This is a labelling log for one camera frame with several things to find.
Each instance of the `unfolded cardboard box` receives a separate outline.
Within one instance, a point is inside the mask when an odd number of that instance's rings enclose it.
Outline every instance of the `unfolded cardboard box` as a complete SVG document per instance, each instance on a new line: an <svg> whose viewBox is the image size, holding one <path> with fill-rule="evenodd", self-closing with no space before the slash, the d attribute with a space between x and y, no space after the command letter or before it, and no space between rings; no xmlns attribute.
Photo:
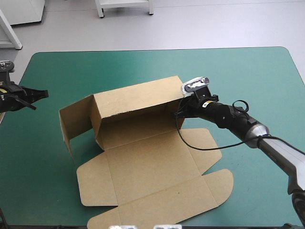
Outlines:
<svg viewBox="0 0 305 229"><path fill-rule="evenodd" d="M180 139L173 112L182 82L178 76L90 95L60 110L64 141L93 128L104 150L77 169L85 206L117 206L93 217L89 229L174 224L224 203L233 175L223 169L202 176L220 150L198 151ZM217 147L204 128L182 129L198 147Z"/></svg>

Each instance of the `green table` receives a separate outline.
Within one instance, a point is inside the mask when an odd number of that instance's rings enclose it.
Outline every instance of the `green table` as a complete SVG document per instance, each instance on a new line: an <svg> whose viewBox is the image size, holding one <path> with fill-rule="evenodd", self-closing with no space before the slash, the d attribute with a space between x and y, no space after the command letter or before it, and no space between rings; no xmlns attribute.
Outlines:
<svg viewBox="0 0 305 229"><path fill-rule="evenodd" d="M111 209L81 204L76 168L101 150L88 131L71 142L73 163L62 140L58 110L91 93L176 74L182 81L209 77L209 88L221 102L246 100L249 113L273 135L305 149L305 89L285 48L37 53L21 85L48 89L50 97L38 101L36 111L8 113L0 125L0 206L8 223L86 225ZM209 128L219 146L238 142L229 131L204 120L190 119L183 127ZM230 169L232 195L183 225L300 225L286 192L287 176L264 153L247 146L222 153L208 172Z"/></svg>

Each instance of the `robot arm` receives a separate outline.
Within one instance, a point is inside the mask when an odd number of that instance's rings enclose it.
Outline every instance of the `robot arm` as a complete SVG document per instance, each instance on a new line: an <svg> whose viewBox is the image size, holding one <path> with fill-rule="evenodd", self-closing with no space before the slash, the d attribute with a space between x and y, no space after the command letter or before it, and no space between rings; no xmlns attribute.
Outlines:
<svg viewBox="0 0 305 229"><path fill-rule="evenodd" d="M293 194L294 208L305 225L305 155L302 151L280 138L269 135L269 129L247 112L246 108L225 105L218 102L217 95L211 95L208 78L194 78L182 85L183 100L175 114L176 118L199 117L226 128L251 148L261 149L288 175L288 194Z"/></svg>
<svg viewBox="0 0 305 229"><path fill-rule="evenodd" d="M14 63L0 61L0 113L18 111L24 107L36 110L31 105L33 102L49 97L48 91L40 91L16 85L10 81L10 73L13 72Z"/></svg>

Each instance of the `white shelf leg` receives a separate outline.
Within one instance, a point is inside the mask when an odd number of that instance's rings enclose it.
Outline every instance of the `white shelf leg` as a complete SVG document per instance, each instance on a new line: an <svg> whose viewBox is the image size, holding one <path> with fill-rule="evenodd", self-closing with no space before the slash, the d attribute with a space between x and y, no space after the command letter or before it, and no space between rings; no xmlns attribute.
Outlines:
<svg viewBox="0 0 305 229"><path fill-rule="evenodd" d="M3 12L0 9L0 26L3 28L5 34L8 36L10 42L14 45L15 49L21 49L22 44L16 36L15 32L11 28L8 20L4 16Z"/></svg>
<svg viewBox="0 0 305 229"><path fill-rule="evenodd" d="M149 4L149 14L153 15L153 0L148 0Z"/></svg>
<svg viewBox="0 0 305 229"><path fill-rule="evenodd" d="M97 12L99 13L99 17L103 18L104 17L104 12L102 11L100 0L95 0L95 4L96 4Z"/></svg>

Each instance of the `gray floor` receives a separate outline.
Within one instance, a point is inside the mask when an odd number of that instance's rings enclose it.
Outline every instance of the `gray floor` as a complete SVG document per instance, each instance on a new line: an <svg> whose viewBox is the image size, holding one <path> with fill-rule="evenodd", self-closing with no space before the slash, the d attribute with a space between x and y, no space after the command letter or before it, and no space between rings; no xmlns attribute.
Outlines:
<svg viewBox="0 0 305 229"><path fill-rule="evenodd" d="M104 19L94 0L46 0L41 24L14 28L23 49L0 59L15 61L19 82L36 52L283 46L305 81L304 21L305 0L155 0L153 16L116 9Z"/></svg>

